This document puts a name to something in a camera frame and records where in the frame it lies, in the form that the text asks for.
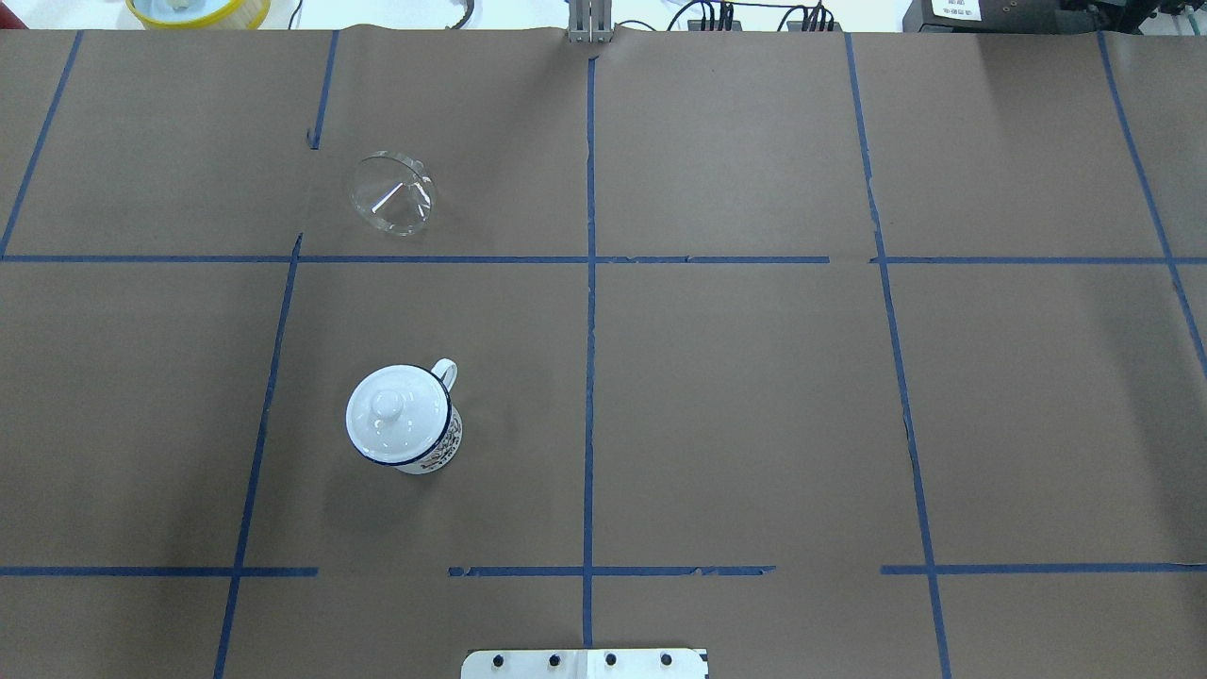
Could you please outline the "black box with label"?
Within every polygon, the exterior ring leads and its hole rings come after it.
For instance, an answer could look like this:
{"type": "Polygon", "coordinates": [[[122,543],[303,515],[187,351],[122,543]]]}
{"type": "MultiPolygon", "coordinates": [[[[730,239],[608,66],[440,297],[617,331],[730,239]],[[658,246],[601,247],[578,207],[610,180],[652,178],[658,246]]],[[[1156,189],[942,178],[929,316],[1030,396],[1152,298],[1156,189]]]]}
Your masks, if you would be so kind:
{"type": "Polygon", "coordinates": [[[911,1],[902,33],[1059,35],[1060,1],[911,1]]]}

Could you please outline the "aluminium frame post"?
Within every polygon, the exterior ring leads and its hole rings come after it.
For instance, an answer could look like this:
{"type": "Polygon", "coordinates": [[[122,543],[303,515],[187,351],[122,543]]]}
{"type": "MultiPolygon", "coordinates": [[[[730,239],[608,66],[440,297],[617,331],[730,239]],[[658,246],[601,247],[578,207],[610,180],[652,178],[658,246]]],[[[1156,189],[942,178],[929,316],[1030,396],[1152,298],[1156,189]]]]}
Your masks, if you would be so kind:
{"type": "Polygon", "coordinates": [[[611,0],[568,0],[568,42],[608,43],[616,36],[611,0]]]}

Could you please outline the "clear glass funnel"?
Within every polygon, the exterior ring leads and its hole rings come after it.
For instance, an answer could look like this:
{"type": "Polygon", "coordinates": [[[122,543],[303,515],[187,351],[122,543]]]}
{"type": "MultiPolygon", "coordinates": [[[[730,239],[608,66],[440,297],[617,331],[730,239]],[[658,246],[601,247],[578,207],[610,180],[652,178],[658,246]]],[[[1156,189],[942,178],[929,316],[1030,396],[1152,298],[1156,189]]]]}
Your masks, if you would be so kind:
{"type": "Polygon", "coordinates": [[[418,235],[435,215],[435,178],[422,160],[401,152],[360,158],[349,172],[346,193],[358,218],[387,235],[418,235]]]}

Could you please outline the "brown paper table cover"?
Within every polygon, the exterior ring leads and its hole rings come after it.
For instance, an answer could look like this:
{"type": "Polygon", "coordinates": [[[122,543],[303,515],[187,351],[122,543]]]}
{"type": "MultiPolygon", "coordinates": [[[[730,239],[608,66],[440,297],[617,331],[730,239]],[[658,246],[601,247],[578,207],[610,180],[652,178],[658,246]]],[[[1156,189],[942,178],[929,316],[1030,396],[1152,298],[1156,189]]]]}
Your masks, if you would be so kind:
{"type": "Polygon", "coordinates": [[[5,678],[624,646],[1205,675],[1205,39],[2,34],[5,678]]]}

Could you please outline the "yellow tape roll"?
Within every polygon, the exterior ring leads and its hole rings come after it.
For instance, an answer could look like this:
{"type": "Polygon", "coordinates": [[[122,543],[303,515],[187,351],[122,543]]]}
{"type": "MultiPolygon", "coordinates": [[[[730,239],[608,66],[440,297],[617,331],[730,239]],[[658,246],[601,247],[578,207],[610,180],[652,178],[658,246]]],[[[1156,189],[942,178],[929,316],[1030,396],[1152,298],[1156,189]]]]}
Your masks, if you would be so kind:
{"type": "Polygon", "coordinates": [[[140,25],[152,30],[256,30],[272,1],[126,1],[140,25]]]}

